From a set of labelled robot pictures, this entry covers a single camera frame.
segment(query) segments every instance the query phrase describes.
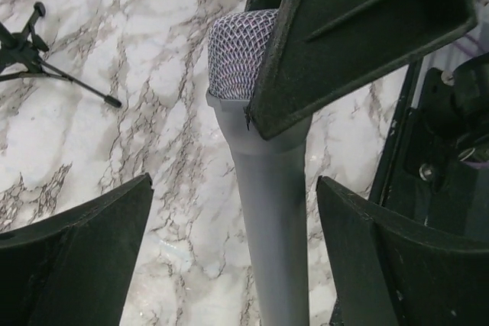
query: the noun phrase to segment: white marble surface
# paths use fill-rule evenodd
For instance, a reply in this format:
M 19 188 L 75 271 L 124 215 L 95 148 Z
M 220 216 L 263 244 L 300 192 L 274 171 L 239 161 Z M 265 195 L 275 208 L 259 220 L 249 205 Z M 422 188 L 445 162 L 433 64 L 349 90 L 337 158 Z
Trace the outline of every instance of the white marble surface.
M 121 325 L 259 324 L 233 163 L 211 108 L 206 32 L 244 0 L 0 0 L 20 30 L 35 1 L 48 60 L 110 91 L 121 110 L 69 83 L 0 86 L 0 231 L 90 200 L 142 172 L 154 205 Z M 367 193 L 404 71 L 315 116 L 307 153 L 312 326 L 335 299 L 313 191 L 330 175 Z

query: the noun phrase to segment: screw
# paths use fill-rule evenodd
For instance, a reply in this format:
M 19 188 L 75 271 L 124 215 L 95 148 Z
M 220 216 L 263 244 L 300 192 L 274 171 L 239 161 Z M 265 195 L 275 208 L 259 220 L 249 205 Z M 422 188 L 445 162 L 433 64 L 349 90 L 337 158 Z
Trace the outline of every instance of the screw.
M 442 82 L 447 86 L 453 87 L 455 84 L 455 79 L 453 78 L 453 74 L 447 71 L 442 72 Z
M 428 163 L 424 163 L 419 168 L 419 177 L 425 182 L 431 182 L 435 178 L 435 170 L 433 166 Z

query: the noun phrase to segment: tripod stand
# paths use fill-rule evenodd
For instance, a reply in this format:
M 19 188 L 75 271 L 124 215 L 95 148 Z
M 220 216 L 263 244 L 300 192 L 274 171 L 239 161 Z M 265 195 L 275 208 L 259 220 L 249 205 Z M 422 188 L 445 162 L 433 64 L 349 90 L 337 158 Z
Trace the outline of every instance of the tripod stand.
M 116 98 L 110 95 L 104 95 L 97 89 L 88 86 L 74 76 L 50 65 L 40 57 L 39 53 L 41 51 L 46 53 L 49 51 L 49 47 L 43 39 L 36 34 L 34 26 L 39 18 L 44 17 L 44 15 L 46 15 L 46 8 L 43 3 L 35 3 L 34 12 L 28 22 L 21 32 L 15 34 L 11 34 L 0 22 L 0 82 L 17 78 L 55 78 L 65 80 L 67 82 L 73 82 L 98 97 L 103 98 L 105 103 L 115 108 L 120 108 L 122 103 Z M 2 75 L 5 68 L 16 63 L 23 64 L 27 70 Z

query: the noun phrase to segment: microphone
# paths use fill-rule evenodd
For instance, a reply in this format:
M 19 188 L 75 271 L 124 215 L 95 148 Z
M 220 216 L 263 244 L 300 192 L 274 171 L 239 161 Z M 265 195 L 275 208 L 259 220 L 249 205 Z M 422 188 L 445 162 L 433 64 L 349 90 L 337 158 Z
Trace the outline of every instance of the microphone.
M 307 326 L 304 167 L 312 117 L 264 140 L 245 115 L 276 17 L 277 10 L 248 11 L 214 23 L 206 98 L 235 163 L 262 325 Z

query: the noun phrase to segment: black plastic housing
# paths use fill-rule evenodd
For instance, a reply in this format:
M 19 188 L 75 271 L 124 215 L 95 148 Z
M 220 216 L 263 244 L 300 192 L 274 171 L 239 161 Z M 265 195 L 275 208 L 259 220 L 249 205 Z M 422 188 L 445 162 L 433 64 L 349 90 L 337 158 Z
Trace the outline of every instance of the black plastic housing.
M 487 324 L 486 241 L 416 223 L 327 177 L 317 197 L 345 326 Z
M 271 139 L 476 23 L 473 0 L 282 0 L 248 114 Z
M 149 175 L 0 234 L 0 326 L 117 326 L 151 209 Z

